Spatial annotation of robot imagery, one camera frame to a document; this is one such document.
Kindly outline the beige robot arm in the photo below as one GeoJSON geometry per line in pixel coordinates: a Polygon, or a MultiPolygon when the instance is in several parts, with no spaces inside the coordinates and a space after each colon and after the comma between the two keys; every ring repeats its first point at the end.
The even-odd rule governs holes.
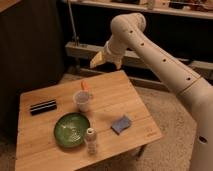
{"type": "Polygon", "coordinates": [[[112,35],[90,67],[111,62],[120,69],[126,49],[133,50],[197,122],[189,170],[213,171],[213,86],[143,34],[146,19],[142,14],[118,15],[110,27],[112,35]]]}

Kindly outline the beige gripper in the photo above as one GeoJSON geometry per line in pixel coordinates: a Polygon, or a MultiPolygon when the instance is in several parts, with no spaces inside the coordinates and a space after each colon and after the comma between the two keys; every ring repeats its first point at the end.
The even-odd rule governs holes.
{"type": "Polygon", "coordinates": [[[103,53],[99,51],[90,61],[90,67],[95,68],[99,65],[102,65],[106,60],[107,62],[114,63],[116,65],[116,69],[120,70],[122,67],[123,56],[123,49],[117,49],[114,46],[111,46],[110,42],[107,41],[104,46],[104,56],[103,53]]]}

